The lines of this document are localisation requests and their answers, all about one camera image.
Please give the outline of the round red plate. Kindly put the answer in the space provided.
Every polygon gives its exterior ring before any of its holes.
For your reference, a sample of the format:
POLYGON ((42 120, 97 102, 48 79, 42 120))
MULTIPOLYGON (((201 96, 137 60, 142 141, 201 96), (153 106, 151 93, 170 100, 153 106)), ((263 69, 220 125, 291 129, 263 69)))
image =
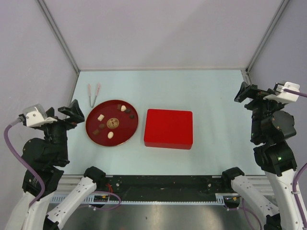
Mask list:
POLYGON ((94 143, 113 147, 127 142, 136 132, 139 124, 136 109, 128 102, 122 100, 109 100, 100 103, 91 110, 87 116, 85 129, 86 133, 94 143), (117 105, 126 106, 125 111, 117 109, 117 105), (107 137, 113 132, 113 138, 107 137))

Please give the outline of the red box lid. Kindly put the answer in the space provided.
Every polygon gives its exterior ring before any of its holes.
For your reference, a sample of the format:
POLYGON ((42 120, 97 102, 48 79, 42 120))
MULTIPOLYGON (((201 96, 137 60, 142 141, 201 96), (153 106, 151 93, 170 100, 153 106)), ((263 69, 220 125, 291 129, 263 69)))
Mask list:
POLYGON ((148 109, 144 138, 193 139, 191 111, 148 109))

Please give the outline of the red chocolate box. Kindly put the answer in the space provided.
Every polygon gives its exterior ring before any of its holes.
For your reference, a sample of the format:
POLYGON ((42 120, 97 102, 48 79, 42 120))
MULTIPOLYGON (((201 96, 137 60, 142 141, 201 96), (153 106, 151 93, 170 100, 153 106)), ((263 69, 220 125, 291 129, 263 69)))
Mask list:
POLYGON ((157 139, 144 138, 144 144, 147 147, 190 150, 193 145, 193 139, 157 139))

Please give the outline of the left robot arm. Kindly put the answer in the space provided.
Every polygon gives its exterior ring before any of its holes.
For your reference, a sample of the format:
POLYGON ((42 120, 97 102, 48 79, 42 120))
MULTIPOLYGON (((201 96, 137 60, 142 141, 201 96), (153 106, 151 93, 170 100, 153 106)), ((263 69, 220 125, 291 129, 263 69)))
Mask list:
POLYGON ((40 104, 25 108, 4 130, 7 147, 26 168, 23 196, 13 209, 6 224, 7 230, 60 230, 78 206, 94 191, 102 191, 107 183, 106 173, 92 166, 66 198, 52 211, 48 205, 53 198, 64 171, 69 164, 67 131, 85 121, 77 100, 58 111, 67 116, 60 119, 53 107, 40 104), (18 154, 9 139, 9 130, 18 123, 43 131, 43 138, 28 140, 18 154))

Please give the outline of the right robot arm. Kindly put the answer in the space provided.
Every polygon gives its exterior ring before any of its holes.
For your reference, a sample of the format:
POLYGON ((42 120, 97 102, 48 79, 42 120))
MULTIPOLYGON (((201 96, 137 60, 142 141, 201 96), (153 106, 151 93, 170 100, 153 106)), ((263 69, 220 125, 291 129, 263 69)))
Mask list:
POLYGON ((238 167, 222 173, 221 186, 226 192, 235 191, 243 203, 250 205, 262 230, 307 228, 307 209, 298 185, 307 167, 297 169, 294 153, 286 142, 296 135, 295 119, 283 110, 300 96, 306 97, 299 88, 298 84, 283 82, 265 91, 243 82, 234 98, 238 103, 250 99, 244 107, 252 112, 250 141, 256 145, 255 162, 272 186, 277 204, 270 203, 238 167))

